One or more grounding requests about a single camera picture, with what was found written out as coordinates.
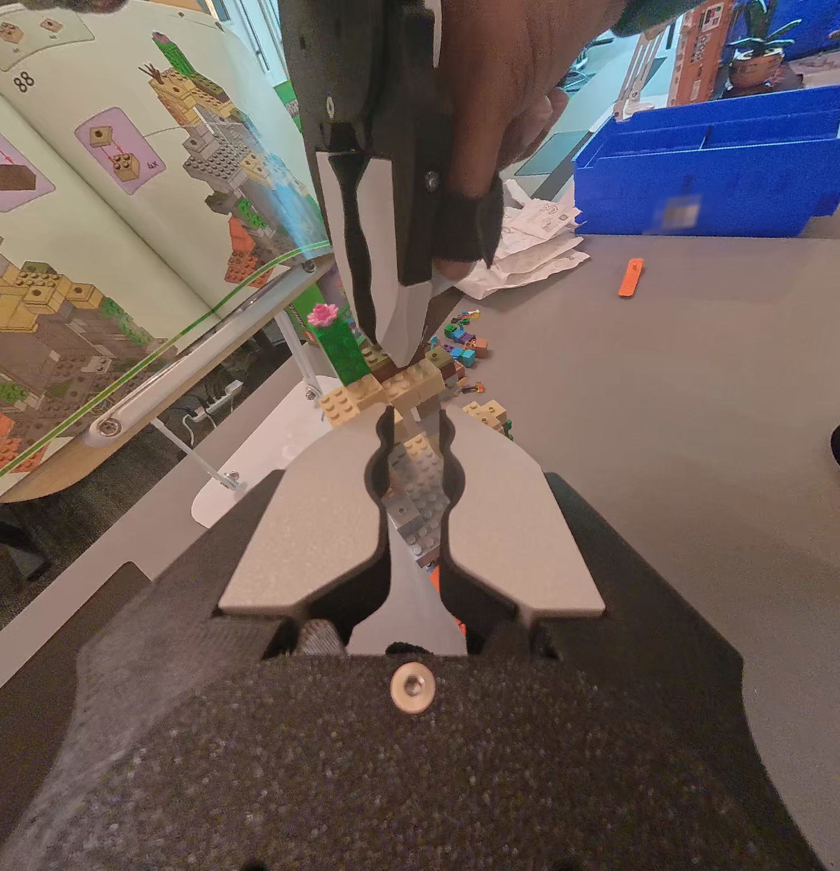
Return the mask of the multicoloured toy brick model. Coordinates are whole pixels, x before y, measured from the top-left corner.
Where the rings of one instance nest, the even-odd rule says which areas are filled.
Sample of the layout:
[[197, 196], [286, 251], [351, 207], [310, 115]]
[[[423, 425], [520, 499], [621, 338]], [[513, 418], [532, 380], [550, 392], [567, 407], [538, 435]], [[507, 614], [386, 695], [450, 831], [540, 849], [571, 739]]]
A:
[[322, 418], [336, 429], [371, 406], [393, 408], [390, 482], [382, 501], [412, 558], [439, 593], [442, 521], [449, 500], [437, 435], [423, 422], [436, 420], [441, 400], [459, 393], [464, 372], [437, 344], [422, 345], [413, 363], [399, 368], [381, 348], [357, 339], [347, 308], [335, 309], [320, 303], [306, 317], [340, 381], [319, 399]]

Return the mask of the open building instruction booklet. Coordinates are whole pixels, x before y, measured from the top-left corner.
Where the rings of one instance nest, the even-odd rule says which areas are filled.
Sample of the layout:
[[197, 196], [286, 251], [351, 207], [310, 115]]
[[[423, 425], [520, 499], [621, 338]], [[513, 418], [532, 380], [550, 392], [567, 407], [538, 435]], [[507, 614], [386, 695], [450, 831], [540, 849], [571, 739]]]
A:
[[86, 476], [331, 247], [273, 2], [0, 2], [0, 502]]

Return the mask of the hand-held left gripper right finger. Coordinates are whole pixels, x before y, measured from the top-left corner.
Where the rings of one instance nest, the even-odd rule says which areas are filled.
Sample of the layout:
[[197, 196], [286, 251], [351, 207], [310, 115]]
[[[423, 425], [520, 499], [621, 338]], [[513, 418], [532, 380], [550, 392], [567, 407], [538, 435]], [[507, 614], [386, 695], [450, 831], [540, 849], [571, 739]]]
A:
[[439, 593], [482, 648], [503, 625], [534, 640], [545, 622], [593, 620], [606, 606], [539, 464], [449, 406], [439, 414], [443, 489]]

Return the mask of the grey desk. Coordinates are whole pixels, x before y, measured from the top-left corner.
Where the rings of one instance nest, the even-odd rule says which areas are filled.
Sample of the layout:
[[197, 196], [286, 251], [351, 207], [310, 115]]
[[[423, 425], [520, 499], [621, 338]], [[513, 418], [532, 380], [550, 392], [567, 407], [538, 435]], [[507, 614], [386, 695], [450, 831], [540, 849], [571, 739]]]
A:
[[284, 473], [194, 532], [168, 477], [0, 636], [85, 577], [99, 632], [2, 690], [0, 869], [840, 869], [840, 239], [585, 247], [481, 306], [480, 400], [606, 613], [403, 713], [382, 649], [464, 641], [402, 539], [351, 655], [276, 655], [215, 611]]

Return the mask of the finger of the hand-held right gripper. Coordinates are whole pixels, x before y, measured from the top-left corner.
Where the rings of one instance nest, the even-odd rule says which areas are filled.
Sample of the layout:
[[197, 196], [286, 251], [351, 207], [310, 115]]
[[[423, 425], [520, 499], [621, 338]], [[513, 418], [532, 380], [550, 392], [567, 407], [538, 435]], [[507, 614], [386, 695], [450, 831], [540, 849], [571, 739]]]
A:
[[368, 163], [369, 159], [361, 151], [317, 152], [327, 230], [342, 284], [360, 331], [370, 341], [376, 341], [371, 255], [362, 231], [358, 204], [358, 186]]
[[357, 187], [360, 228], [371, 262], [371, 302], [376, 343], [399, 366], [406, 366], [421, 344], [430, 301], [444, 289], [432, 256], [420, 257], [419, 276], [399, 272], [396, 194], [392, 162], [371, 159]]

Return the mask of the blue plastic bin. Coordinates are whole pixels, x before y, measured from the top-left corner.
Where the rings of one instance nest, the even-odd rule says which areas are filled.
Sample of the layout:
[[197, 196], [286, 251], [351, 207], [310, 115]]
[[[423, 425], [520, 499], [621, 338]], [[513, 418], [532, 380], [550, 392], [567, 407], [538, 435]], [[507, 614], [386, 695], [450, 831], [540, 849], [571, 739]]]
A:
[[613, 117], [574, 158], [581, 233], [788, 238], [840, 205], [840, 84]]

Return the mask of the potted plant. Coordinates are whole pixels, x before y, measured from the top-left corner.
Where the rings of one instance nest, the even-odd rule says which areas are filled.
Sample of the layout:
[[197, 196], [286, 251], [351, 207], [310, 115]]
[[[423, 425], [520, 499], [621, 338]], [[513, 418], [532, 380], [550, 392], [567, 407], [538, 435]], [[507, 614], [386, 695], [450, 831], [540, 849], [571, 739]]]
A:
[[840, 1], [704, 2], [682, 18], [667, 106], [765, 93], [840, 53]]

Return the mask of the green toy box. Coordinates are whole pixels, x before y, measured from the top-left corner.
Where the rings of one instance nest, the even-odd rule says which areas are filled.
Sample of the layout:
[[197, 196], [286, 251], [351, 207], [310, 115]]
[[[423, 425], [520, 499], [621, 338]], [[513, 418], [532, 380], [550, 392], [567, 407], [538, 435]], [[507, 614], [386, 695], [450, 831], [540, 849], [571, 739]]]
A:
[[[302, 120], [292, 82], [287, 79], [276, 84], [273, 90], [283, 102], [299, 132], [302, 132]], [[288, 307], [288, 312], [297, 334], [301, 339], [313, 346], [318, 346], [319, 343], [317, 336], [308, 324], [308, 315], [313, 313], [313, 310], [319, 304], [337, 306], [341, 317], [349, 324], [351, 333], [354, 336], [358, 335], [353, 315], [349, 309], [349, 300], [336, 265], [330, 267], [322, 277], [303, 291]]]

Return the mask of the person's right hand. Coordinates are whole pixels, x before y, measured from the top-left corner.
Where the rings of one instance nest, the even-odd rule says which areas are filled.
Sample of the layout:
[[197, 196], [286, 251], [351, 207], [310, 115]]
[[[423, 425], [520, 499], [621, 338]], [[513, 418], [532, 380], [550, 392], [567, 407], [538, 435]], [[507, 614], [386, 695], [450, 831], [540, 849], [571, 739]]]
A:
[[448, 190], [478, 200], [567, 105], [558, 83], [627, 2], [445, 1], [439, 69], [454, 112]]

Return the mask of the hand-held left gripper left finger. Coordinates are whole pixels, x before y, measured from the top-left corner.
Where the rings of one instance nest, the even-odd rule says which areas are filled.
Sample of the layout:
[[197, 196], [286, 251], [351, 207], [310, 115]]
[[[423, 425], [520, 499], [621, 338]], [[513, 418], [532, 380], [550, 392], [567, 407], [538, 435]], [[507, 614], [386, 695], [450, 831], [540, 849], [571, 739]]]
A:
[[377, 403], [289, 464], [218, 602], [229, 616], [326, 620], [341, 641], [391, 590], [394, 412]]

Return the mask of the white stand base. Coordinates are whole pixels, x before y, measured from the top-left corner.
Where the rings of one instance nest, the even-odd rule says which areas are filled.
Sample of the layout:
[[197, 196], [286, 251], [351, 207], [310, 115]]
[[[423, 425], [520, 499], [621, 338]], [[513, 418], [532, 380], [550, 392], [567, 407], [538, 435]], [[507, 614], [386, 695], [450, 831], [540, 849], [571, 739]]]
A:
[[[205, 484], [191, 508], [193, 519], [206, 528], [220, 519], [241, 496], [270, 471], [283, 470], [296, 456], [329, 431], [317, 397], [337, 385], [329, 374], [317, 376], [315, 363], [301, 348], [284, 311], [335, 265], [330, 248], [311, 261], [278, 276], [246, 300], [218, 326], [201, 336], [186, 354], [174, 359], [127, 397], [93, 420], [88, 429], [50, 454], [34, 471], [8, 484], [0, 479], [0, 504], [19, 503], [52, 495], [77, 484], [148, 424], [154, 425], [180, 450], [201, 463], [214, 480]], [[201, 448], [190, 448], [166, 430], [159, 416], [187, 391], [222, 364], [242, 344], [275, 321], [284, 333], [303, 379], [288, 390], [247, 440], [216, 466]]]

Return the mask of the small tan green brick chunk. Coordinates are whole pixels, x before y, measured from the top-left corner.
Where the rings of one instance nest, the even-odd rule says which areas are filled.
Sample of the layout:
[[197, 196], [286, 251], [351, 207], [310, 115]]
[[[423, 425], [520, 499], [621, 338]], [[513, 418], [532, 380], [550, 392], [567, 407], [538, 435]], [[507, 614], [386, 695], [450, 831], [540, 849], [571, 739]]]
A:
[[513, 441], [513, 422], [506, 409], [497, 401], [488, 400], [484, 403], [472, 401], [463, 407], [463, 411], [485, 426]]

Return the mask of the white power strip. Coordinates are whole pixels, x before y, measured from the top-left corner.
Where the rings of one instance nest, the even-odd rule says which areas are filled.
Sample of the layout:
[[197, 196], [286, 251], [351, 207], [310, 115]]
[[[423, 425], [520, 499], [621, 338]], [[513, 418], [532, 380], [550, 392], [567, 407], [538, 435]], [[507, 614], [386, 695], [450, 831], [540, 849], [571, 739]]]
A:
[[220, 393], [197, 401], [196, 405], [183, 414], [181, 425], [190, 434], [190, 441], [192, 443], [195, 442], [195, 427], [208, 425], [211, 430], [214, 430], [219, 422], [217, 415], [223, 409], [227, 410], [227, 415], [232, 412], [235, 400], [239, 397], [243, 387], [244, 382], [233, 380]]

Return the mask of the crumpled white paper bags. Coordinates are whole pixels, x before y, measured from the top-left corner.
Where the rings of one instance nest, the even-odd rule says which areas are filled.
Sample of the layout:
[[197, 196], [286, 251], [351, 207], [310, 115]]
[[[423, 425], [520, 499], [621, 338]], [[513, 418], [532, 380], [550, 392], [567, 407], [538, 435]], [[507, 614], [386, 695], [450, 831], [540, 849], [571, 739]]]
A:
[[590, 259], [580, 249], [581, 212], [575, 205], [572, 182], [556, 201], [531, 198], [513, 179], [503, 182], [503, 193], [503, 226], [491, 266], [480, 261], [456, 285], [471, 299], [523, 288]]

